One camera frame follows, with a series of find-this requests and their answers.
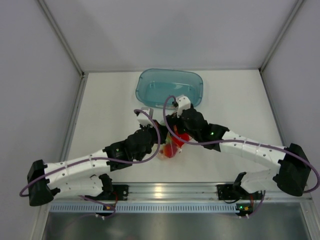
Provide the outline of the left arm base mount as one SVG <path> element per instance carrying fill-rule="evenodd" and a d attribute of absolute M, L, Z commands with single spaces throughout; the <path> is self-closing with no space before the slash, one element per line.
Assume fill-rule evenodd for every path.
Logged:
<path fill-rule="evenodd" d="M 114 184 L 113 191 L 109 195 L 110 201 L 127 201 L 129 195 L 129 186 L 126 184 Z"/>

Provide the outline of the clear zip top bag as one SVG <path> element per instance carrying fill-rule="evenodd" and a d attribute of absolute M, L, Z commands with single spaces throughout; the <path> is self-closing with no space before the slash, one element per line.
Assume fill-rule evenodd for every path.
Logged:
<path fill-rule="evenodd" d="M 192 140 L 192 137 L 189 136 L 187 133 L 179 133 L 178 132 L 178 126 L 176 124 L 174 124 L 171 129 L 174 131 L 174 133 L 181 139 L 185 140 L 185 141 L 190 141 Z M 177 154 L 181 153 L 182 151 L 182 146 L 185 143 L 180 141 L 179 139 L 177 139 L 176 137 L 174 137 L 173 135 L 171 135 L 170 132 L 167 133 L 166 135 L 166 139 L 164 144 L 161 145 L 158 153 L 157 153 L 157 157 L 160 160 L 165 160 L 165 159 L 171 159 L 174 158 Z"/>

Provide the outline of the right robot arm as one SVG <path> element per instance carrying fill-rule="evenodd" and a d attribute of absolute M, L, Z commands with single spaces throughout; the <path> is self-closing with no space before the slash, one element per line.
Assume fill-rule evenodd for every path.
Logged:
<path fill-rule="evenodd" d="M 272 146 L 256 142 L 234 133 L 227 127 L 208 123 L 193 108 L 181 115 L 166 115 L 166 125 L 173 133 L 187 134 L 208 150 L 232 154 L 265 167 L 265 170 L 238 174 L 233 192 L 240 199 L 258 191 L 280 189 L 291 196 L 300 197 L 305 192 L 311 166 L 298 144 Z"/>

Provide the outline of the red fake pepper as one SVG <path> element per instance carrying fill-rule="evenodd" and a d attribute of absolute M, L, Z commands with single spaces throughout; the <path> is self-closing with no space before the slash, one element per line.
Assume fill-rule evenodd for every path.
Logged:
<path fill-rule="evenodd" d="M 184 141 L 189 142 L 190 139 L 191 139 L 190 136 L 189 136 L 187 133 L 183 133 L 183 134 L 176 133 L 176 135 L 177 135 L 178 137 L 173 136 L 173 137 L 172 137 L 172 141 L 173 141 L 179 148 L 181 148 L 181 147 L 185 144 Z"/>

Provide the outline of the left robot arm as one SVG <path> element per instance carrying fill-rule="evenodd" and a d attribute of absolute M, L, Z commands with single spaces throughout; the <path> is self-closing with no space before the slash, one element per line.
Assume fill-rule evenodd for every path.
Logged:
<path fill-rule="evenodd" d="M 125 140 L 84 157 L 56 163 L 34 161 L 27 174 L 29 205 L 37 207 L 76 196 L 109 199 L 114 191 L 109 173 L 146 162 L 146 155 L 152 159 L 158 153 L 153 147 L 164 144 L 167 133 L 156 121 L 154 126 L 141 125 Z"/>

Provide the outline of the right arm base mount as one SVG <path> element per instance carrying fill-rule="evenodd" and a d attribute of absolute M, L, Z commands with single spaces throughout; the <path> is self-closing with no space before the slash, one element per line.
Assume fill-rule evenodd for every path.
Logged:
<path fill-rule="evenodd" d="M 224 201 L 227 204 L 233 204 L 240 200 L 240 197 L 234 191 L 232 184 L 218 184 L 216 188 L 220 201 Z"/>

